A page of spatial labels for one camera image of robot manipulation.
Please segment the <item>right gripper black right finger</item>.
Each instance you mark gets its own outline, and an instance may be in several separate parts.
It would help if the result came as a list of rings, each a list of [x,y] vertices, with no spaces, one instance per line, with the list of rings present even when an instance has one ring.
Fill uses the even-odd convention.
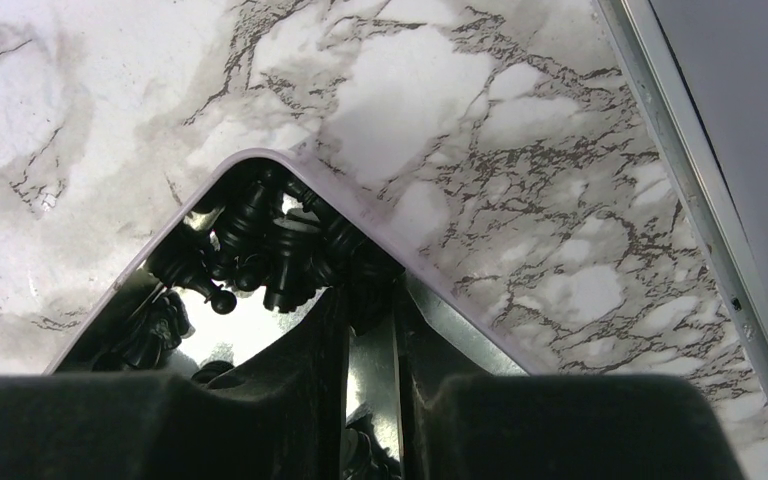
[[[407,479],[739,479],[712,407],[665,375],[498,376],[393,294]]]

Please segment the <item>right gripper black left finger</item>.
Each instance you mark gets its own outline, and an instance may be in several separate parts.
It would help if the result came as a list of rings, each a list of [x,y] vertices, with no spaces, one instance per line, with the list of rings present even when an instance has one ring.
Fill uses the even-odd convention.
[[[169,372],[0,377],[0,479],[337,479],[348,301],[200,385]]]

